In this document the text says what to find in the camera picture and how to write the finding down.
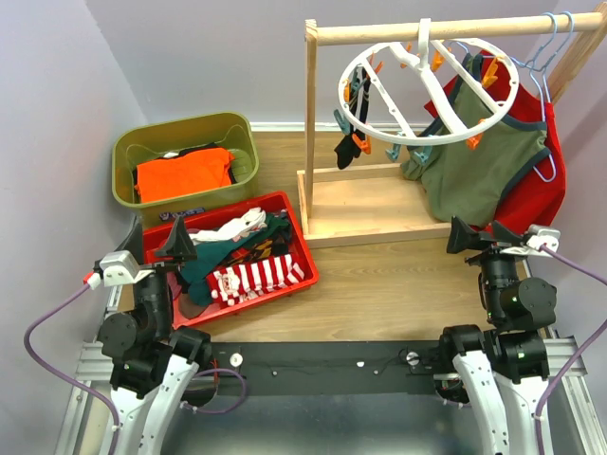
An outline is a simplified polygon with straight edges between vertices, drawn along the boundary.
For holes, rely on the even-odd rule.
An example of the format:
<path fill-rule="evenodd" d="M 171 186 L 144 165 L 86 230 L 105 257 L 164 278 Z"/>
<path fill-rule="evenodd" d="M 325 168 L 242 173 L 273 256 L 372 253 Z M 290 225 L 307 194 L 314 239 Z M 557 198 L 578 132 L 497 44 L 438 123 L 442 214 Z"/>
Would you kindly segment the teal clothes peg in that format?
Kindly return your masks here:
<path fill-rule="evenodd" d="M 415 163 L 426 166 L 432 155 L 432 145 L 411 146 L 408 151 Z"/>

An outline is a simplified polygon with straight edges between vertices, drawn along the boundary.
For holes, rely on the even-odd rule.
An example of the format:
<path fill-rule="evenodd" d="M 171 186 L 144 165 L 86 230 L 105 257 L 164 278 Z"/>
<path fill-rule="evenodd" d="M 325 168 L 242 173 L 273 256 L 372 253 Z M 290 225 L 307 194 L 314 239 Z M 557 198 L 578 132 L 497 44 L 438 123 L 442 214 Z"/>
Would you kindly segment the white round clip hanger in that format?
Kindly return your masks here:
<path fill-rule="evenodd" d="M 464 42 L 470 46 L 477 46 L 494 55 L 498 61 L 502 62 L 509 75 L 509 92 L 505 100 L 494 100 L 493 97 L 484 88 L 481 82 L 477 81 L 467 69 L 460 64 L 457 58 L 442 44 L 439 40 L 430 38 L 432 21 L 429 18 L 424 18 L 419 21 L 417 32 L 417 43 L 419 54 L 414 55 L 408 52 L 405 47 L 399 42 L 379 43 L 367 48 L 361 52 L 350 64 L 344 69 L 340 81 L 338 82 L 338 97 L 340 109 L 346 121 L 365 133 L 370 137 L 375 137 L 385 142 L 407 146 L 430 146 L 443 145 L 453 142 L 460 142 L 477 137 L 487 129 L 498 123 L 510 110 L 518 93 L 520 78 L 516 64 L 504 54 L 501 49 L 484 40 L 478 38 L 466 39 Z M 480 101 L 488 109 L 489 114 L 484 117 L 484 120 L 473 127 L 468 127 L 462 119 L 456 114 L 445 94 L 441 83 L 435 77 L 429 63 L 429 47 L 433 46 L 435 50 L 445 59 L 462 79 L 469 86 L 472 92 L 480 99 Z M 377 72 L 370 64 L 370 57 L 383 49 L 389 49 L 395 58 L 402 64 L 406 64 L 411 70 L 416 73 L 421 80 L 428 95 L 437 111 L 438 117 L 442 120 L 443 125 L 448 129 L 448 132 L 442 136 L 418 136 L 415 134 L 411 125 L 403 117 L 390 94 L 383 86 L 377 75 Z M 399 127 L 398 133 L 393 135 L 384 133 L 371 125 L 359 120 L 350 112 L 349 103 L 345 99 L 344 90 L 353 86 L 351 73 L 356 69 L 364 69 L 370 77 L 371 84 L 376 88 L 384 104 L 388 109 L 388 113 L 396 120 Z"/>

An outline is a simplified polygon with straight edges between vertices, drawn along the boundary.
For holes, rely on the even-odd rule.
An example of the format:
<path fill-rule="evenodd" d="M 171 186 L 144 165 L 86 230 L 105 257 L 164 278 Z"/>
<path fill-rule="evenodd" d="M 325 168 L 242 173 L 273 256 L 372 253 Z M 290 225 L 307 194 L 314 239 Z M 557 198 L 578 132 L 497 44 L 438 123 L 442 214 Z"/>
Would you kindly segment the dark green sock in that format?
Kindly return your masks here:
<path fill-rule="evenodd" d="M 228 265 L 223 265 L 223 261 L 233 250 L 268 229 L 292 228 L 291 223 L 286 219 L 285 213 L 266 212 L 266 214 L 267 227 L 249 235 L 247 238 L 242 238 L 236 242 L 228 240 L 195 246 L 197 259 L 187 262 L 177 274 L 178 282 L 181 285 L 181 293 L 187 295 L 195 307 L 206 308 L 212 303 L 206 277 L 218 268 L 227 267 Z M 198 230 L 200 229 L 190 229 L 189 234 Z"/>

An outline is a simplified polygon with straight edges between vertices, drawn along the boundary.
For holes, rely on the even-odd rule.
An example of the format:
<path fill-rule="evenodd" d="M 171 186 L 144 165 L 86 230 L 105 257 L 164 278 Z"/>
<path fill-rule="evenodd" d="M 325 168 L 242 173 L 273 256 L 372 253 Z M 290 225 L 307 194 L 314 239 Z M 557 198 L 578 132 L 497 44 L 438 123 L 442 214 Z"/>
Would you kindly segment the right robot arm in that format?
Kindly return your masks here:
<path fill-rule="evenodd" d="M 549 385 L 548 352 L 540 331 L 556 320 L 557 289 L 544 279 L 520 278 L 517 263 L 548 256 L 560 233 L 532 225 L 516 234 L 500 223 L 477 231 L 454 216 L 447 251 L 470 249 L 480 268 L 478 287 L 490 329 L 475 325 L 444 329 L 438 364 L 457 372 L 474 412 L 486 454 L 551 454 L 546 415 L 536 412 Z"/>

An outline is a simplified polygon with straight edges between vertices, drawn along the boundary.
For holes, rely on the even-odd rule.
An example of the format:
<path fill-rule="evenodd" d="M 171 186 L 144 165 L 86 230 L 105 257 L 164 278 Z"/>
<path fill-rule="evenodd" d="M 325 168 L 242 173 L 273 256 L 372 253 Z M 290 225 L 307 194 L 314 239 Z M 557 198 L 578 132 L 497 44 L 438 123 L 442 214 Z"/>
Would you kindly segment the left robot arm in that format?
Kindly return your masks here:
<path fill-rule="evenodd" d="M 168 276 L 196 257 L 184 220 L 177 217 L 155 262 L 146 263 L 143 227 L 135 224 L 115 251 L 95 263 L 95 278 L 106 287 L 131 285 L 134 298 L 133 309 L 107 317 L 98 332 L 101 352 L 113 364 L 111 454 L 160 447 L 191 377 L 210 365 L 210 336 L 173 327 Z"/>

